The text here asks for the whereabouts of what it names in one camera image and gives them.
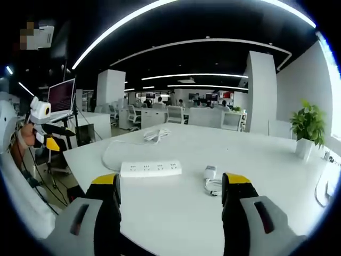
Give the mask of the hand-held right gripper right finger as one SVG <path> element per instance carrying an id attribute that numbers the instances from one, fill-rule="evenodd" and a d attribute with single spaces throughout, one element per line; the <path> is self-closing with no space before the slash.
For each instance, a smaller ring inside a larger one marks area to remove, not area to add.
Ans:
<path id="1" fill-rule="evenodd" d="M 289 227 L 288 217 L 260 196 L 242 175 L 222 175 L 224 255 L 291 255 L 306 236 Z"/>

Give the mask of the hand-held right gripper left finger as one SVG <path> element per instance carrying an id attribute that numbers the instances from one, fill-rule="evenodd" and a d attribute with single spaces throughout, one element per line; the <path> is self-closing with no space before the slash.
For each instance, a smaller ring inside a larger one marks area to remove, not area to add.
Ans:
<path id="1" fill-rule="evenodd" d="M 44 246 L 51 255 L 120 255 L 120 205 L 119 174 L 97 177 L 57 216 Z"/>

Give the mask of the person's left hand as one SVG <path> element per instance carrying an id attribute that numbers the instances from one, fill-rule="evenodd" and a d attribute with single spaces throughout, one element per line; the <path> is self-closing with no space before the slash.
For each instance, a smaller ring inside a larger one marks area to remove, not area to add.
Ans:
<path id="1" fill-rule="evenodd" d="M 30 146 L 34 146 L 35 144 L 35 132 L 34 132 L 34 125 L 32 123 L 28 123 L 25 124 L 21 130 L 20 130 L 20 134 L 21 134 L 21 145 L 24 148 L 28 148 Z"/>

